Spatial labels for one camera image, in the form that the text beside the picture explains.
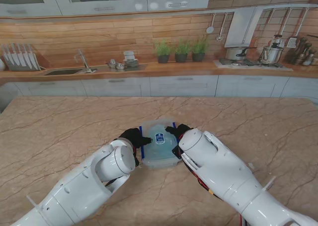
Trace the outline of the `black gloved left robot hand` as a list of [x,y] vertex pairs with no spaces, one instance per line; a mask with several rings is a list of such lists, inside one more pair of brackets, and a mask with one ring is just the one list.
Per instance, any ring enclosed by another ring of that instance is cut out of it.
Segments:
[[137,149],[141,146],[150,144],[151,138],[143,137],[141,131],[138,128],[131,128],[124,131],[120,136],[120,139],[128,140],[133,147],[133,153],[136,154]]

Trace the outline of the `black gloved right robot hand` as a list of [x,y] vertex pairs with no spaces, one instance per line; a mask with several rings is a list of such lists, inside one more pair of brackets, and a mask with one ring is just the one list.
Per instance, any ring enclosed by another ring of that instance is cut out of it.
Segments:
[[175,136],[175,138],[177,139],[177,142],[179,142],[179,141],[181,140],[181,138],[183,137],[183,135],[184,135],[187,131],[189,131],[189,130],[191,130],[191,129],[192,129],[192,128],[190,128],[189,126],[187,126],[187,125],[185,125],[185,124],[180,124],[177,128],[171,127],[171,126],[167,126],[167,127],[165,128],[165,130],[166,130],[168,133],[170,133],[170,134],[172,134],[172,135]]

